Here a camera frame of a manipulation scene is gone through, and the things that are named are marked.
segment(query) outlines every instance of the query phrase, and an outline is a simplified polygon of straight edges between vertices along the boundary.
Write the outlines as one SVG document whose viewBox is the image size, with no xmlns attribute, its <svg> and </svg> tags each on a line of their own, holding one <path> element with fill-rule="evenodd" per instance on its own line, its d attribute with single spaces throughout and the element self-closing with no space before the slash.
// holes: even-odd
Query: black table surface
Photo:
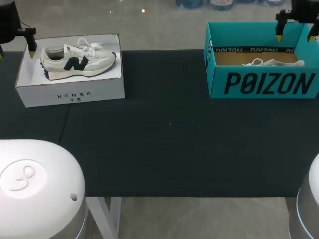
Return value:
<svg viewBox="0 0 319 239">
<path fill-rule="evenodd" d="M 8 53 L 0 138 L 60 144 L 88 196 L 297 194 L 319 153 L 318 99 L 211 99 L 203 50 L 122 57 L 126 99 L 24 108 L 14 89 L 21 53 Z"/>
</svg>

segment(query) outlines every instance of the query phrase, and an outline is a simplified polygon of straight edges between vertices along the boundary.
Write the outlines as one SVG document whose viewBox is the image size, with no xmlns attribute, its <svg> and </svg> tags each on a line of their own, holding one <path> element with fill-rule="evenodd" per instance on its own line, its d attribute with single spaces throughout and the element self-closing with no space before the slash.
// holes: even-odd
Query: shoe box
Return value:
<svg viewBox="0 0 319 239">
<path fill-rule="evenodd" d="M 308 42 L 308 24 L 286 24 L 281 42 L 277 22 L 209 22 L 204 62 L 212 98 L 315 98 L 319 91 L 319 45 Z M 254 59 L 305 66 L 247 66 Z"/>
<path fill-rule="evenodd" d="M 105 73 L 93 76 L 72 76 L 62 80 L 45 77 L 40 56 L 42 48 L 58 49 L 64 44 L 77 45 L 80 37 L 89 43 L 100 43 L 104 49 L 116 53 L 114 65 Z M 122 56 L 119 36 L 116 34 L 69 36 L 39 39 L 33 59 L 25 50 L 15 88 L 26 107 L 72 104 L 124 98 Z"/>
</svg>

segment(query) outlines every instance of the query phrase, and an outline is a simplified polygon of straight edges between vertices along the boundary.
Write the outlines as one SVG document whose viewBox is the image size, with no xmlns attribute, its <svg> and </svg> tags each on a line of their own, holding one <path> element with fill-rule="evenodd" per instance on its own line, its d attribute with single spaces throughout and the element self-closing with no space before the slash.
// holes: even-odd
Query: white shoe box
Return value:
<svg viewBox="0 0 319 239">
<path fill-rule="evenodd" d="M 77 46 L 80 37 L 88 43 L 100 43 L 104 49 L 116 53 L 115 64 L 105 73 L 94 76 L 72 76 L 51 81 L 44 75 L 40 64 L 43 47 L 61 48 L 64 44 Z M 116 34 L 70 36 L 37 40 L 37 50 L 31 59 L 26 48 L 15 87 L 26 107 L 49 106 L 125 98 L 122 56 Z"/>
</svg>

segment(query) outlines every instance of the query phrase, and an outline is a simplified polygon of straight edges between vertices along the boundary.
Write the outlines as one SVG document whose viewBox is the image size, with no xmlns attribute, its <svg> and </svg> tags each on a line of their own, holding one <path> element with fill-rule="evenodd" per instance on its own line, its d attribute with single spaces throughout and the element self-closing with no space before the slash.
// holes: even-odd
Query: teal shoe box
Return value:
<svg viewBox="0 0 319 239">
<path fill-rule="evenodd" d="M 204 62 L 212 98 L 315 98 L 319 91 L 319 44 L 307 41 L 308 24 L 209 22 Z M 255 58 L 305 66 L 243 66 Z"/>
</svg>

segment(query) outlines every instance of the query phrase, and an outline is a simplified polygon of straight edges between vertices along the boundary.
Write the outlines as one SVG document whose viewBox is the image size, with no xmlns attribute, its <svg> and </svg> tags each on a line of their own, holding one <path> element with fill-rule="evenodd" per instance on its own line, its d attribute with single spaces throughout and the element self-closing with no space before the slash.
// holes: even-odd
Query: sneaker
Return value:
<svg viewBox="0 0 319 239">
<path fill-rule="evenodd" d="M 276 61 L 275 59 L 271 59 L 269 61 L 264 62 L 260 58 L 256 58 L 252 63 L 242 64 L 243 66 L 304 66 L 305 62 L 303 60 L 299 60 L 295 63 L 285 63 Z"/>
<path fill-rule="evenodd" d="M 89 44 L 84 38 L 78 40 L 78 47 L 64 45 L 57 50 L 43 48 L 41 53 L 41 65 L 49 80 L 97 76 L 106 72 L 115 59 L 115 52 L 104 50 L 99 43 Z"/>
</svg>

